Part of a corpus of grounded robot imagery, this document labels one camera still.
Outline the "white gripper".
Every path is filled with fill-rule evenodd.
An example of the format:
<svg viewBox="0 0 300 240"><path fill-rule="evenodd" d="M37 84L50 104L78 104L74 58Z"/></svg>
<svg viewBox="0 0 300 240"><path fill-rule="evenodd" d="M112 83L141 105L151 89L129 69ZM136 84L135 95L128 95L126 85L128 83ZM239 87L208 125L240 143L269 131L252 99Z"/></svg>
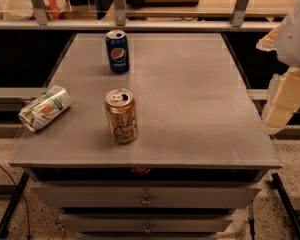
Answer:
<svg viewBox="0 0 300 240"><path fill-rule="evenodd" d="M280 62L295 66L283 75L273 75L262 111L261 118L267 127L282 129L300 108L300 0L280 27L261 38L256 48L265 52L277 50Z"/></svg>

